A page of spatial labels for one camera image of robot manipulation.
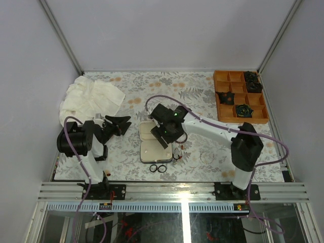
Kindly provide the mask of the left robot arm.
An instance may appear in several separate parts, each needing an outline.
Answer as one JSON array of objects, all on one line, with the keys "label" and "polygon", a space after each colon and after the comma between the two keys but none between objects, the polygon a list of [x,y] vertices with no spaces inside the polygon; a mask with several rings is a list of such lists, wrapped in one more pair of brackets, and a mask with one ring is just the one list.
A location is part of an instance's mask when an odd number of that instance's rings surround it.
[{"label": "left robot arm", "polygon": [[106,174],[98,162],[108,157],[107,142],[113,136],[123,136],[132,124],[130,116],[104,116],[80,121],[67,116],[57,137],[57,148],[67,158],[76,158],[86,175],[85,183],[95,185],[93,194],[101,200],[110,196],[111,188],[105,184]]}]

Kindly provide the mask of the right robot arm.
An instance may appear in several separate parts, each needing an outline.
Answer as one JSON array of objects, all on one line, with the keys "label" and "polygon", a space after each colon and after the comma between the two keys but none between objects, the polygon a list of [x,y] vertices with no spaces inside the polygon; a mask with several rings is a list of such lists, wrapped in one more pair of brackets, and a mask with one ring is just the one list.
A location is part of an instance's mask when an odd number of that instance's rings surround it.
[{"label": "right robot arm", "polygon": [[231,161],[235,166],[231,195],[240,200],[249,194],[252,171],[263,149],[263,143],[252,124],[231,126],[201,116],[181,105],[172,110],[158,104],[149,116],[155,122],[151,134],[164,149],[185,134],[200,135],[230,148]]}]

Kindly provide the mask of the cream navy jewelry box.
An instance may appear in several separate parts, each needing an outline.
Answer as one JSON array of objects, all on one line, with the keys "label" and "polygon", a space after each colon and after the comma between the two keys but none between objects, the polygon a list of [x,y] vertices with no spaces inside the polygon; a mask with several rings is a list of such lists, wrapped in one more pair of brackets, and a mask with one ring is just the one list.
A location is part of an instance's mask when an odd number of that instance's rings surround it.
[{"label": "cream navy jewelry box", "polygon": [[159,141],[153,136],[151,130],[155,123],[151,120],[145,120],[139,123],[140,161],[143,164],[164,164],[170,163],[173,159],[173,148],[169,144],[166,149],[162,147]]}]

